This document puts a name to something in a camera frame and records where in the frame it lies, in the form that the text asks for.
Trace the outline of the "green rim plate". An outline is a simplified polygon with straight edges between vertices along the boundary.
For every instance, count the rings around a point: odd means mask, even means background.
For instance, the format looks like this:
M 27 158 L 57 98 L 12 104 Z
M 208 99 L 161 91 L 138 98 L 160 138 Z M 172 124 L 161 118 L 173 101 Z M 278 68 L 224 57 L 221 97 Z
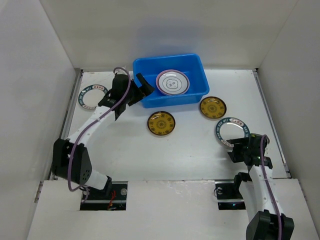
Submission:
M 235 117 L 222 118 L 214 130 L 217 140 L 227 148 L 233 148 L 238 139 L 250 136 L 249 127 L 240 119 Z
M 86 110 L 94 110 L 108 89 L 100 84 L 93 84 L 83 88 L 78 95 L 78 104 Z

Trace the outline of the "pink plate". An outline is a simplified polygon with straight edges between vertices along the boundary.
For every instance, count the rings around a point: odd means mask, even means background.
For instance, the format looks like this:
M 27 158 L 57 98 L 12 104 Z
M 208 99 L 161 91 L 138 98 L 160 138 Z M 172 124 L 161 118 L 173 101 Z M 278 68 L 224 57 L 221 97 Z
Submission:
M 157 75 L 155 84 L 162 94 L 177 96 L 183 95 L 189 90 L 190 80 L 183 72 L 168 69 Z

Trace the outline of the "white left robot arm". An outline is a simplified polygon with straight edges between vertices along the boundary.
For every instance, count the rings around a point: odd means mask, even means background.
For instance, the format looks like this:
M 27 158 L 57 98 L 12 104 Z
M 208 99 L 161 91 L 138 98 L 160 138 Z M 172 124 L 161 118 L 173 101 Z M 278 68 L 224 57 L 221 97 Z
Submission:
M 90 190 L 94 189 L 102 198 L 112 194 L 112 178 L 93 169 L 89 143 L 103 127 L 115 122 L 127 106 L 140 102 L 155 91 L 141 73 L 137 73 L 136 77 L 140 86 L 125 69 L 123 73 L 116 72 L 111 89 L 98 102 L 88 120 L 72 135 L 54 142 L 52 172 L 67 181 L 70 192 L 81 190 L 89 195 Z

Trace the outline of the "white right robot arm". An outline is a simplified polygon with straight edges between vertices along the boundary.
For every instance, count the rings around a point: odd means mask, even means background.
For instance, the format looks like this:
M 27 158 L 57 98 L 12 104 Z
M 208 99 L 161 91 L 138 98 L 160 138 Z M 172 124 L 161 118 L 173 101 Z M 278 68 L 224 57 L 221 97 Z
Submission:
M 229 139 L 228 153 L 233 163 L 244 163 L 247 172 L 233 179 L 232 193 L 244 200 L 248 215 L 247 240 L 289 240 L 294 220 L 286 216 L 275 192 L 272 160 L 265 155 L 270 139 L 267 135 L 250 134 Z

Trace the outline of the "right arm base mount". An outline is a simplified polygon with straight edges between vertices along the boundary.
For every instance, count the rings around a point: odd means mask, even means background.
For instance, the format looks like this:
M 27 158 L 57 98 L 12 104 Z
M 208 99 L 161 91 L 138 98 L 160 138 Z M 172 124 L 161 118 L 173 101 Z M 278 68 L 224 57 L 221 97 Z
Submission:
M 219 210 L 245 210 L 245 202 L 239 191 L 234 188 L 233 180 L 215 181 L 213 191 Z

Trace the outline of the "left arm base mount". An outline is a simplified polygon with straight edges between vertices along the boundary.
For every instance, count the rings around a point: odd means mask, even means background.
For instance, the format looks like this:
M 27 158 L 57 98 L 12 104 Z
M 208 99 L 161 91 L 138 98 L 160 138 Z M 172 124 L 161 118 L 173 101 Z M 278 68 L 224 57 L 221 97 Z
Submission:
M 89 195 L 84 203 L 80 204 L 81 211 L 125 211 L 127 207 L 128 182 L 112 182 L 108 196 L 100 190 L 89 187 Z

